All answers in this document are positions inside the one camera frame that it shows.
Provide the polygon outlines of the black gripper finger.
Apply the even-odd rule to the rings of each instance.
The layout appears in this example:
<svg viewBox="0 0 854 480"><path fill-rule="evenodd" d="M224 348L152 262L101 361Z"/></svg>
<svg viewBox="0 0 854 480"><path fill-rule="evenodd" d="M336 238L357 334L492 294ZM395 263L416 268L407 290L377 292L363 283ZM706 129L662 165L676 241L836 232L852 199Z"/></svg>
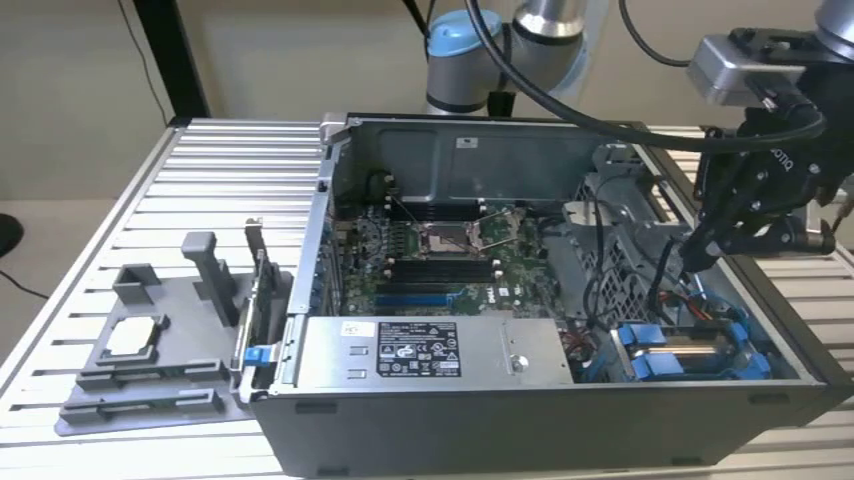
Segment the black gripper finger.
<svg viewBox="0 0 854 480"><path fill-rule="evenodd" d="M715 262L724 256L778 258L827 255L834 251L834 232L826 221L818 230L808 229L795 215L784 215L759 223L740 223L706 246Z"/></svg>
<svg viewBox="0 0 854 480"><path fill-rule="evenodd" d="M694 184L694 199L699 202L699 211L691 235L680 247L683 271L698 273L710 268L716 257L707 253L712 241L715 218L720 197L726 195L727 170L731 155L703 153Z"/></svg>

